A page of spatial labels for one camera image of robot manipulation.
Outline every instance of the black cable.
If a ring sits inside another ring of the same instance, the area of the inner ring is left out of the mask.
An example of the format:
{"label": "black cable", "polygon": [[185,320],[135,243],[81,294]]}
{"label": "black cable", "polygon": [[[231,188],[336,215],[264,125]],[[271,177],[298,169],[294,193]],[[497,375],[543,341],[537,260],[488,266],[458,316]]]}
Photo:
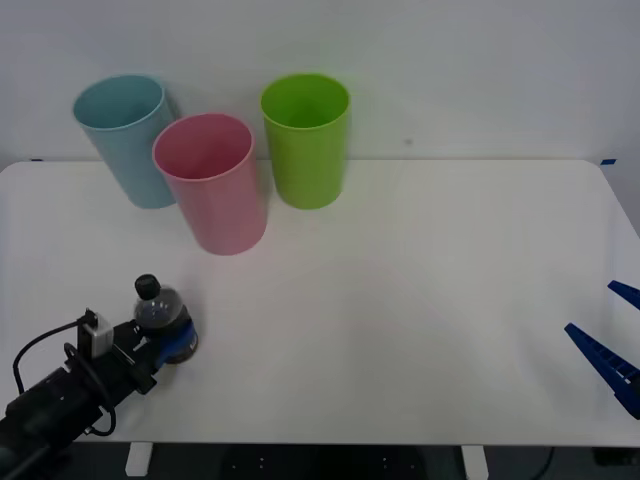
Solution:
{"label": "black cable", "polygon": [[44,340],[45,338],[50,337],[51,335],[55,335],[56,333],[60,333],[63,332],[65,330],[69,330],[70,328],[74,328],[77,327],[78,325],[81,325],[85,323],[85,320],[83,318],[76,320],[74,322],[71,323],[67,323],[66,325],[62,325],[61,327],[58,328],[54,328],[53,330],[49,330],[46,333],[43,333],[42,335],[34,338],[33,340],[31,340],[29,343],[27,343],[22,350],[20,350],[20,352],[18,352],[18,355],[16,355],[16,359],[13,361],[13,376],[16,379],[16,384],[18,385],[18,392],[20,393],[20,395],[22,395],[24,393],[24,385],[22,384],[22,378],[20,377],[20,360],[22,359],[22,357],[24,356],[25,353],[27,353],[27,351],[33,347],[36,343],[41,342],[42,340]]}
{"label": "black cable", "polygon": [[78,353],[78,350],[76,350],[76,347],[74,347],[70,343],[65,343],[64,353],[65,355],[67,355],[67,358],[69,360],[77,362],[78,365],[80,365],[80,367],[84,371],[84,373],[86,373],[89,376],[94,386],[97,388],[98,393],[100,394],[100,397],[102,399],[102,406],[109,413],[109,418],[110,418],[109,430],[107,430],[106,432],[103,432],[101,430],[96,430],[93,427],[89,427],[89,433],[93,433],[98,437],[108,437],[116,429],[116,409],[113,406],[113,402],[111,401],[111,397],[109,396],[109,392],[107,391],[107,388],[104,386],[104,383],[102,383],[102,380],[100,380],[100,377],[98,377],[93,367],[91,367],[91,365],[89,365],[89,363],[84,358],[82,358],[82,356]]}
{"label": "black cable", "polygon": [[540,480],[544,476],[544,474],[547,473],[547,470],[549,470],[549,466],[551,466],[551,460],[553,460],[553,455],[555,453],[556,453],[556,447],[551,447],[549,449],[549,455],[547,455],[547,460],[544,462],[544,465],[538,471],[538,473],[536,473],[533,477],[531,477],[531,480]]}

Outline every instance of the white table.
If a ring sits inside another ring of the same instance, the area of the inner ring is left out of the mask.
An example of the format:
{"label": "white table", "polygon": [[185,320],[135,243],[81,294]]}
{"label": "white table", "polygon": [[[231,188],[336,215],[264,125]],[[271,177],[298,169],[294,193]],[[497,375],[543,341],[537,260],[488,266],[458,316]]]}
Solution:
{"label": "white table", "polygon": [[[563,332],[640,365],[640,241],[580,161],[352,161],[316,211],[275,194],[263,239],[218,257],[178,208],[131,205],[100,162],[0,174],[0,404],[11,362],[85,307],[131,318],[134,279],[183,293],[200,346],[118,408],[119,441],[640,446]],[[67,332],[24,359],[26,385]]]}

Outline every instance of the cup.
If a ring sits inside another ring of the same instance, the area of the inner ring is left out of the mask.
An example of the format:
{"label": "cup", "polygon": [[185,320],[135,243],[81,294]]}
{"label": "cup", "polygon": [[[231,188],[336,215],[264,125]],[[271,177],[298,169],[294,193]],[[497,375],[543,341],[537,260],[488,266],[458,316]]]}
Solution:
{"label": "cup", "polygon": [[153,159],[202,248],[234,255],[262,238],[267,217],[255,138],[240,120],[221,113],[182,118],[158,136]]}
{"label": "cup", "polygon": [[276,80],[262,94],[276,189],[289,205],[312,209],[342,192],[349,92],[320,74]]}
{"label": "cup", "polygon": [[154,140],[175,119],[162,85],[141,75],[107,78],[80,94],[73,115],[131,203],[175,202],[151,158]]}

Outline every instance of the black bottle cap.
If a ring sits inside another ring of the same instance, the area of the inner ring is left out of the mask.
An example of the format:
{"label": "black bottle cap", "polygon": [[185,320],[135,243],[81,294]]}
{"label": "black bottle cap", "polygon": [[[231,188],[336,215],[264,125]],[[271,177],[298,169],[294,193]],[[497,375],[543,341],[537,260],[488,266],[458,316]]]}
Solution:
{"label": "black bottle cap", "polygon": [[140,275],[135,283],[136,292],[142,300],[151,300],[160,293],[160,282],[150,273]]}

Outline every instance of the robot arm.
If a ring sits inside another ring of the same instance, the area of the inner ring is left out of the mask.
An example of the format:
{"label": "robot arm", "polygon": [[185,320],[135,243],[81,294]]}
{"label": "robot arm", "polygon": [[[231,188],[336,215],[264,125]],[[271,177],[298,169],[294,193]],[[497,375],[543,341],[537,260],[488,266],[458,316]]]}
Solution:
{"label": "robot arm", "polygon": [[[7,406],[0,421],[2,479],[29,478],[82,433],[109,435],[115,406],[134,391],[149,392],[158,369],[197,339],[190,318],[153,331],[134,320],[111,329],[87,310],[77,323],[78,346],[65,344],[65,366]],[[111,417],[106,432],[91,426],[101,407]]]}

